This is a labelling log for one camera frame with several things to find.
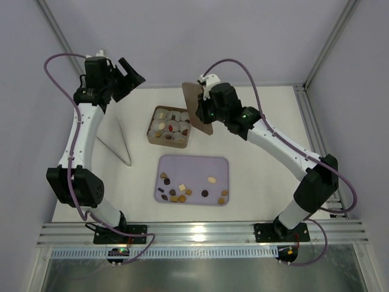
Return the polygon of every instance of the black mounting plate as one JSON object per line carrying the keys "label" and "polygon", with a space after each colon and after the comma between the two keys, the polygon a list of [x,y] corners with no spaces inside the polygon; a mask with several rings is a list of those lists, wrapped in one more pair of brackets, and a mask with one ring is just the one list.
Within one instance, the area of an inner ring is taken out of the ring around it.
{"label": "black mounting plate", "polygon": [[306,223],[300,223],[284,240],[280,239],[274,231],[273,223],[257,223],[254,224],[254,235],[257,243],[273,243],[273,242],[295,242],[296,234],[299,242],[310,242],[308,227]]}
{"label": "black mounting plate", "polygon": [[[102,228],[95,226],[95,236],[93,243],[95,245],[126,245],[128,244],[129,237],[117,234],[110,231],[108,228]],[[130,234],[144,234],[147,233],[147,225],[126,225],[125,230],[121,230],[124,233]],[[133,245],[145,245],[146,237],[131,237],[131,243]]]}

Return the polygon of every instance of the gray floor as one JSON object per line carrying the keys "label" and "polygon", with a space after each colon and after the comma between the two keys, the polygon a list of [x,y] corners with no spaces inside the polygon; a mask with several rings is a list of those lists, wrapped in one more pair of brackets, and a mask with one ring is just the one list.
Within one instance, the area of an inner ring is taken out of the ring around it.
{"label": "gray floor", "polygon": [[[311,260],[321,249],[301,246],[297,261]],[[51,260],[43,291],[367,291],[352,246],[330,246],[321,261],[307,267],[275,259],[144,260],[71,279],[102,265],[106,260]]]}

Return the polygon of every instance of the wall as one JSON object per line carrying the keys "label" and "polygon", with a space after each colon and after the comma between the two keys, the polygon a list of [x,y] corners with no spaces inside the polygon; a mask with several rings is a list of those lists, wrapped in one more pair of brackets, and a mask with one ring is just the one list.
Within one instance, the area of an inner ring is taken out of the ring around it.
{"label": "wall", "polygon": [[361,1],[309,93],[330,150],[359,193],[362,219],[389,275],[389,2]]}
{"label": "wall", "polygon": [[[237,58],[258,85],[302,83],[347,0],[47,0],[75,52],[126,57],[148,81],[179,86]],[[215,73],[248,85],[235,64]]]}
{"label": "wall", "polygon": [[[64,149],[72,108],[44,74],[45,59],[61,49],[35,3],[3,1],[0,27],[0,283],[2,291],[25,291],[56,202],[46,169]],[[50,68],[66,89],[78,87],[67,60]]]}

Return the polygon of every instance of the purple mat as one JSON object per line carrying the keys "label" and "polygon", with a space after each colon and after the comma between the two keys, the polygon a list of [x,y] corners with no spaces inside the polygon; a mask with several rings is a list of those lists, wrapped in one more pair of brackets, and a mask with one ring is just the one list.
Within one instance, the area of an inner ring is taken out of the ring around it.
{"label": "purple mat", "polygon": [[[170,180],[169,185],[165,185],[164,179],[160,178],[163,172]],[[217,182],[208,182],[209,176],[216,178]],[[187,200],[184,204],[224,206],[230,196],[221,195],[223,190],[229,190],[229,162],[226,158],[214,156],[163,155],[159,159],[155,199],[161,203],[182,204],[170,202],[169,194],[172,189],[176,191],[176,196],[184,194],[178,189],[181,184],[192,191],[190,196],[185,195]],[[202,196],[203,190],[208,191],[207,197]],[[166,195],[168,201],[162,199],[161,195]],[[220,198],[224,198],[224,204],[218,204]]]}

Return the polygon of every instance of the white table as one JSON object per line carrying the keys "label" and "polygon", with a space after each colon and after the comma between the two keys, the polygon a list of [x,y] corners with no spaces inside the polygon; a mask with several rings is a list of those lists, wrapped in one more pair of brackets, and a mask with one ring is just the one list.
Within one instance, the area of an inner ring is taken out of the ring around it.
{"label": "white table", "polygon": [[[256,107],[252,88],[237,88],[244,106]],[[258,87],[266,117],[283,133],[309,148],[293,88]],[[121,210],[128,221],[244,221],[273,220],[292,200],[298,181],[292,173],[259,147],[228,132],[222,123],[213,124],[208,136],[192,129],[186,149],[151,145],[146,129],[157,105],[185,106],[180,88],[137,89],[118,104],[108,107],[105,119],[116,116],[122,124],[132,167],[126,166],[100,141],[96,141],[92,171],[105,184],[105,198]],[[102,124],[100,137],[120,143],[118,134]],[[165,154],[224,156],[230,164],[230,199],[219,206],[161,204],[154,199],[159,158]],[[327,219],[325,212],[313,218]],[[57,203],[53,222],[81,221],[77,211]]]}

